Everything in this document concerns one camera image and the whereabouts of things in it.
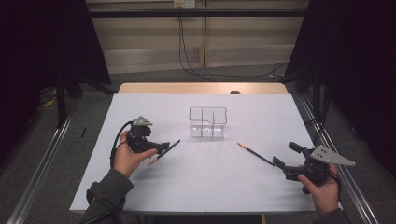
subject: black sleeve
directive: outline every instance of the black sleeve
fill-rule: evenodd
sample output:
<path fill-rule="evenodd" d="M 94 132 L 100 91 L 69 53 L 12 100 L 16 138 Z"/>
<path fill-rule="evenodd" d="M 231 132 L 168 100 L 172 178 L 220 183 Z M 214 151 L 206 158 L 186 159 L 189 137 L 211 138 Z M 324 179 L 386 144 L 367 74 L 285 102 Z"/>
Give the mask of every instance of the black sleeve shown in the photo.
<path fill-rule="evenodd" d="M 100 183 L 94 182 L 87 190 L 90 206 L 79 223 L 122 223 L 120 211 L 133 187 L 125 175 L 110 169 Z"/>
<path fill-rule="evenodd" d="M 329 214 L 318 217 L 314 220 L 314 224 L 350 224 L 349 219 L 341 209 L 336 209 Z"/>

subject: gray floor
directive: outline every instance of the gray floor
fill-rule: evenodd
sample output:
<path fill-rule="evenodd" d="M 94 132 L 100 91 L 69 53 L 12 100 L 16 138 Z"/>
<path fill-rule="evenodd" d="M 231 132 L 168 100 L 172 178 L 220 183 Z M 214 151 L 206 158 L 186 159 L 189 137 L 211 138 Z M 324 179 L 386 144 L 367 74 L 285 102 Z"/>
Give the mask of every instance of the gray floor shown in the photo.
<path fill-rule="evenodd" d="M 235 76 L 254 76 L 264 74 L 272 66 L 236 66 L 196 69 L 200 74 L 227 74 Z M 123 82 L 197 82 L 207 81 L 183 70 L 145 72 L 137 74 L 113 75 L 113 85 L 117 90 Z M 266 77 L 211 77 L 216 81 L 271 82 Z M 105 95 L 96 89 L 81 85 L 84 95 L 79 100 L 67 98 L 69 107 L 77 105 L 64 140 L 57 149 L 49 170 L 39 186 L 35 200 L 30 207 L 24 223 L 76 223 L 80 214 L 71 213 L 68 209 L 77 191 L 79 180 L 84 174 L 96 139 L 103 125 L 112 96 Z M 300 109 L 303 120 L 309 120 L 305 114 L 301 97 L 295 94 L 294 83 L 287 85 Z M 50 98 L 51 91 L 42 95 L 42 101 Z M 0 223 L 6 223 L 18 200 L 27 188 L 35 169 L 45 154 L 55 134 L 57 124 L 56 103 L 50 107 L 39 106 L 29 127 L 19 136 L 20 143 L 15 146 L 0 176 Z M 366 197 L 379 223 L 396 223 L 396 182 L 371 155 L 363 139 L 350 131 L 352 125 L 342 111 L 331 100 L 327 115 L 326 130 L 329 132 L 339 152 L 357 163 L 349 168 L 361 192 Z M 314 137 L 312 127 L 307 128 Z M 342 204 L 353 223 L 362 223 L 359 211 L 346 190 L 342 193 Z M 268 224 L 272 223 L 309 223 L 315 213 L 269 214 Z M 258 223 L 257 217 L 231 217 L 232 223 Z M 151 223 L 231 223 L 229 217 L 150 217 Z"/>

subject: hand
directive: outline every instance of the hand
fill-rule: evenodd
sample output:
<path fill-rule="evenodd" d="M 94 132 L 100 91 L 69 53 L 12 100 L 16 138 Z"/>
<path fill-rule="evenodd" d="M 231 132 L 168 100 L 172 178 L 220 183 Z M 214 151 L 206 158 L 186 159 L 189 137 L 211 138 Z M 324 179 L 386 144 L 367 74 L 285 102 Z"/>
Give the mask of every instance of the hand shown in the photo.
<path fill-rule="evenodd" d="M 329 170 L 337 175 L 337 167 L 329 165 Z M 338 184 L 328 177 L 325 184 L 317 187 L 306 176 L 299 175 L 298 179 L 311 192 L 317 212 L 323 216 L 338 208 Z"/>
<path fill-rule="evenodd" d="M 128 131 L 125 131 L 120 136 L 120 146 L 117 149 L 114 158 L 114 169 L 125 175 L 127 178 L 137 169 L 140 162 L 152 157 L 157 153 L 157 149 L 150 149 L 142 153 L 133 152 L 126 143 L 126 136 Z"/>

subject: person's arm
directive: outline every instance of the person's arm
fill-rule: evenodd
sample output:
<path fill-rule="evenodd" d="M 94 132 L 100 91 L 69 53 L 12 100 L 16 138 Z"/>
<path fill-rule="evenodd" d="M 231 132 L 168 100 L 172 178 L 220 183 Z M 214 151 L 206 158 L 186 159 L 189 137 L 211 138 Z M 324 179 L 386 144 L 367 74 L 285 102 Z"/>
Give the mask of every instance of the person's arm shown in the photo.
<path fill-rule="evenodd" d="M 157 149 L 134 153 L 125 142 L 127 133 L 120 136 L 121 144 L 114 159 L 114 168 L 102 181 L 94 182 L 87 190 L 90 206 L 79 223 L 122 223 L 119 212 L 125 204 L 125 195 L 134 187 L 129 177 L 141 161 L 157 153 Z"/>
<path fill-rule="evenodd" d="M 337 175 L 337 167 L 334 164 L 330 164 L 329 169 Z M 339 188 L 338 183 L 333 178 L 328 177 L 325 184 L 320 187 L 317 187 L 304 175 L 299 175 L 298 179 L 311 193 L 315 209 L 320 215 L 319 218 L 314 220 L 314 224 L 349 223 L 343 211 L 338 208 Z"/>

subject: white paper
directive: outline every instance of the white paper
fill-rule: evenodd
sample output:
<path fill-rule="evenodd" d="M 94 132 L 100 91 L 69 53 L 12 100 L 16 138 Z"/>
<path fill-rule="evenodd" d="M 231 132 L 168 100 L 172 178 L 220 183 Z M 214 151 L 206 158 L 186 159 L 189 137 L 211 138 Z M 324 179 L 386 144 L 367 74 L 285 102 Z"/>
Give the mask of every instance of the white paper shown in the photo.
<path fill-rule="evenodd" d="M 227 108 L 224 138 L 190 137 L 191 106 Z M 143 161 L 132 174 L 134 188 L 124 211 L 150 214 L 268 213 L 314 211 L 302 184 L 242 149 L 247 145 L 271 161 L 304 163 L 289 142 L 313 147 L 288 94 L 116 94 L 70 210 L 85 211 L 86 190 L 109 169 L 109 155 L 120 127 L 144 116 L 153 125 L 151 142 L 181 142 L 160 160 Z"/>

